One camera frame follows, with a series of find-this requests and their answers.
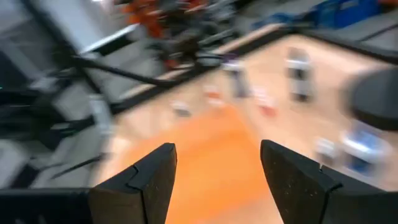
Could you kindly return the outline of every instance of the bottle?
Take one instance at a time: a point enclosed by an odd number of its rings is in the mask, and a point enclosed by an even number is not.
[[[244,69],[236,60],[235,55],[227,55],[223,62],[223,69],[228,72],[233,82],[233,95],[236,98],[245,98],[248,96],[248,88],[244,79]]]
[[[307,102],[313,98],[308,55],[299,49],[291,49],[288,59],[291,94],[294,100]]]

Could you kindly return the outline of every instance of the metal rod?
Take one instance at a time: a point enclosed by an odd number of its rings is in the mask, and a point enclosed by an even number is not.
[[[76,164],[76,165],[74,165],[74,166],[72,166],[72,167],[69,167],[69,168],[67,168],[67,169],[65,169],[65,170],[63,170],[63,171],[61,171],[61,172],[58,172],[58,173],[54,174],[54,175],[50,178],[50,180],[56,179],[56,178],[58,178],[58,177],[61,177],[61,176],[65,175],[65,174],[67,174],[67,173],[69,173],[69,172],[72,172],[72,171],[77,170],[77,169],[79,169],[79,168],[81,168],[81,167],[90,165],[90,164],[92,164],[92,163],[100,162],[100,161],[102,161],[102,160],[105,159],[105,158],[106,158],[106,157],[105,157],[105,154],[100,154],[99,156],[96,156],[96,157],[94,157],[94,158],[88,159],[88,160],[86,160],[86,161],[83,161],[83,162],[81,162],[81,163],[79,163],[79,164]]]
[[[102,65],[98,62],[94,62],[92,60],[89,59],[85,59],[85,58],[81,58],[81,57],[77,57],[76,60],[79,61],[80,66],[82,67],[86,67],[86,68],[95,68],[95,69],[100,69],[103,70],[105,72],[110,72],[113,74],[117,74],[126,78],[131,78],[143,83],[148,83],[148,84],[152,84],[152,85],[156,85],[156,86],[160,86],[160,87],[165,87],[165,88],[169,88],[173,85],[175,85],[174,81],[168,81],[168,80],[158,80],[155,78],[149,78],[149,77],[143,77],[141,75],[137,75],[131,72],[127,72],[124,70],[121,70],[119,68],[114,68],[114,67],[110,67],[107,65]]]

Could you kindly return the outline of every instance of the cable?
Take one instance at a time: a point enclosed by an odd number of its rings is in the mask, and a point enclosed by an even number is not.
[[[198,58],[212,58],[212,59],[223,59],[222,55],[201,55]]]
[[[105,159],[105,157],[106,157],[105,154],[102,153],[102,154],[100,154],[99,156],[96,156],[96,157],[94,157],[94,158],[88,159],[88,160],[86,160],[86,161],[83,161],[83,162],[81,162],[81,163],[79,163],[79,164],[76,164],[76,165],[74,165],[74,166],[72,166],[72,167],[69,167],[69,168],[67,168],[67,169],[65,169],[65,170],[63,170],[63,171],[61,171],[61,172],[58,172],[58,173],[54,174],[54,175],[50,178],[50,180],[56,179],[56,178],[58,178],[58,177],[61,177],[61,176],[65,175],[65,174],[67,174],[67,173],[69,173],[69,172],[72,172],[72,171],[74,171],[74,170],[77,170],[77,169],[79,169],[79,168],[81,168],[81,167],[83,167],[83,166],[87,166],[87,165],[89,165],[89,164],[102,161],[103,159]]]

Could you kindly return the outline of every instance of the orange mat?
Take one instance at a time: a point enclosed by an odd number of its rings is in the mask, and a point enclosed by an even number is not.
[[[175,143],[178,158],[167,223],[201,223],[268,192],[260,141],[233,106],[211,109],[142,141],[121,164],[133,164],[164,142]]]

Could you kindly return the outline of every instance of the blue bin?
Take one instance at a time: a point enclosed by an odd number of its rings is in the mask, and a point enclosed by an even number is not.
[[[329,0],[315,6],[317,27],[340,29],[380,13],[377,0]]]
[[[252,29],[260,29],[261,27],[273,24],[273,23],[290,23],[294,21],[294,16],[288,15],[286,13],[275,13],[274,15],[266,18],[261,19],[260,21],[254,22],[252,24]]]

